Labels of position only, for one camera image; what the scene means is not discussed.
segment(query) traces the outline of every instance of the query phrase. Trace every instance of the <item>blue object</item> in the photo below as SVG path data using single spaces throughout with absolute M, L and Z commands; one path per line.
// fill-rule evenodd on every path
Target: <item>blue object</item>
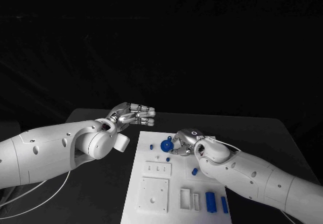
M 223 213 L 227 213 L 225 197 L 220 197 L 220 200 L 222 200 Z
M 173 149 L 171 137 L 168 136 L 167 140 L 164 140 L 160 144 L 161 150 L 167 153 Z
M 196 173 L 197 173 L 197 168 L 193 169 L 191 175 L 196 175 Z
M 214 194 L 213 194 L 213 192 L 206 192 L 204 193 L 204 197 L 206 197 L 207 212 L 214 213 L 216 212 L 216 203 L 214 203 Z

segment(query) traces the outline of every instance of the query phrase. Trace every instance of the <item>black background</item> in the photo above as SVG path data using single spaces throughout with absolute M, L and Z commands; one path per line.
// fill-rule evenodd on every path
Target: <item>black background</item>
M 276 118 L 321 179 L 320 1 L 0 7 L 0 113 L 21 131 L 76 108 Z

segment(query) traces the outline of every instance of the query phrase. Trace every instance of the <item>white rectangular slot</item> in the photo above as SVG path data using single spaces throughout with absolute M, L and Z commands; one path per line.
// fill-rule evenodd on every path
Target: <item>white rectangular slot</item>
M 200 211 L 200 206 L 199 206 L 199 194 L 193 194 L 193 211 L 196 211 L 196 212 Z
M 167 213 L 168 180 L 141 178 L 137 210 Z
M 171 164 L 161 162 L 145 162 L 142 168 L 144 175 L 167 176 L 171 175 Z
M 180 188 L 180 209 L 190 210 L 190 190 Z

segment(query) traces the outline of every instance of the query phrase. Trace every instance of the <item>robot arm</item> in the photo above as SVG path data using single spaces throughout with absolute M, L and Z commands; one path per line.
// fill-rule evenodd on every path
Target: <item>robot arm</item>
M 194 154 L 203 174 L 235 193 L 263 203 L 305 224 L 323 223 L 323 187 L 285 173 L 256 156 L 230 151 L 196 129 L 177 132 L 181 148 L 171 154 Z
M 124 151 L 128 124 L 152 126 L 154 108 L 122 103 L 106 118 L 31 129 L 0 142 L 0 189 L 44 181 L 80 164 Z

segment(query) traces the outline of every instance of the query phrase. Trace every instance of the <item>robotic hand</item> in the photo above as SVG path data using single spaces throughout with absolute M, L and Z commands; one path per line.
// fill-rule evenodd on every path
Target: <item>robotic hand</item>
M 152 126 L 152 107 L 122 103 L 105 118 L 31 129 L 0 142 L 0 189 L 41 182 L 103 158 L 112 147 L 124 151 L 119 134 L 129 124 Z
M 204 136 L 196 129 L 180 130 L 171 141 L 177 140 L 181 147 L 168 153 L 180 156 L 193 154 L 203 174 L 235 193 L 275 207 L 304 224 L 323 223 L 320 185 L 289 175 L 265 160 Z

